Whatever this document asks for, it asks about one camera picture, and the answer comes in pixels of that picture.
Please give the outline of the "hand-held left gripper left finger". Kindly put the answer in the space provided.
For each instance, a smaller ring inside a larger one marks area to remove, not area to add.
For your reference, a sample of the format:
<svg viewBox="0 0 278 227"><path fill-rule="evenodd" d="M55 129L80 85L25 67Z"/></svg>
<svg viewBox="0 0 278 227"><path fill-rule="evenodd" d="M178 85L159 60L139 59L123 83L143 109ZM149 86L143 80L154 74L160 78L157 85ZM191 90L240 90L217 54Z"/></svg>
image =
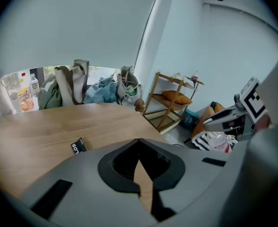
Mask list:
<svg viewBox="0 0 278 227"><path fill-rule="evenodd" d="M50 226L150 227L134 182L138 139L79 153L37 179L21 201Z"/></svg>

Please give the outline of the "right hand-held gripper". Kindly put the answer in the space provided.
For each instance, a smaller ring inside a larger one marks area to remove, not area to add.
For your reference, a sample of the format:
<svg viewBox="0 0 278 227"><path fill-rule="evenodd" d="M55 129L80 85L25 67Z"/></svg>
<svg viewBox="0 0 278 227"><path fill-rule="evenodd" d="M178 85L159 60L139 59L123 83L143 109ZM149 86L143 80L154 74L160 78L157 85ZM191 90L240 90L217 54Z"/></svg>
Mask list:
<svg viewBox="0 0 278 227"><path fill-rule="evenodd" d="M234 105L206 118L206 131L225 131L238 140L248 140L256 132L257 121L266 113L266 108L256 89L260 85L251 77L239 94L234 95Z"/></svg>

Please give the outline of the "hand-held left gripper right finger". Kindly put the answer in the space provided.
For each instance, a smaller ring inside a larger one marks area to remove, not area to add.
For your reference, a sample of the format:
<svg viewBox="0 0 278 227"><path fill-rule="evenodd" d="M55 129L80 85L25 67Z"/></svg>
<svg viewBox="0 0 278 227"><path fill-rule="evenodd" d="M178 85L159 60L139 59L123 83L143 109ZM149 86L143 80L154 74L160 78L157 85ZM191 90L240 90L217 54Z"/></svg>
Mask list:
<svg viewBox="0 0 278 227"><path fill-rule="evenodd" d="M140 140L140 160L151 168L152 214L157 227L230 227L227 205L243 162L243 144L231 153Z"/></svg>

